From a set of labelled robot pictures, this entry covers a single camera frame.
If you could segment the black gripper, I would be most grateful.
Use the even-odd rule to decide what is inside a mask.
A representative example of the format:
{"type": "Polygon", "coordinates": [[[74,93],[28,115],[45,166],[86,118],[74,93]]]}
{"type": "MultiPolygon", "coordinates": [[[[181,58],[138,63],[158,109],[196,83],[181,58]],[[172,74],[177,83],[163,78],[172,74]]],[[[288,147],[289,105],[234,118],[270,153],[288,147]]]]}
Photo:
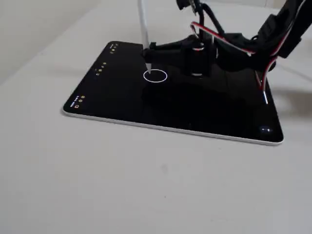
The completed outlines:
{"type": "Polygon", "coordinates": [[[216,60],[214,37],[207,35],[200,40],[195,35],[188,36],[182,44],[182,55],[178,49],[181,41],[157,45],[151,42],[143,51],[146,62],[182,62],[181,72],[188,76],[210,77],[216,60]]]}

